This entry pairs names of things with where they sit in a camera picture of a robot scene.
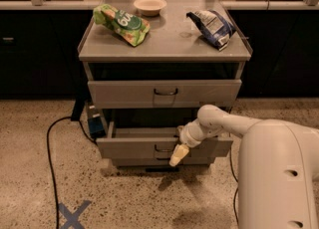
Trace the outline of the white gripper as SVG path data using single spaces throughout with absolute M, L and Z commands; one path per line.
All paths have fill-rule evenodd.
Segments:
M 196 119 L 186 125 L 180 125 L 178 128 L 179 140 L 182 144 L 178 144 L 169 161 L 172 167 L 177 166 L 189 153 L 189 148 L 194 148 L 207 138 L 207 128 L 199 123 Z

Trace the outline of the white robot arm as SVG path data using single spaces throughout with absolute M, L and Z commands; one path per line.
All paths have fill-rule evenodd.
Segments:
M 241 139 L 239 229 L 318 229 L 313 183 L 319 178 L 319 129 L 278 119 L 229 114 L 205 105 L 179 129 L 169 164 L 220 132 Z

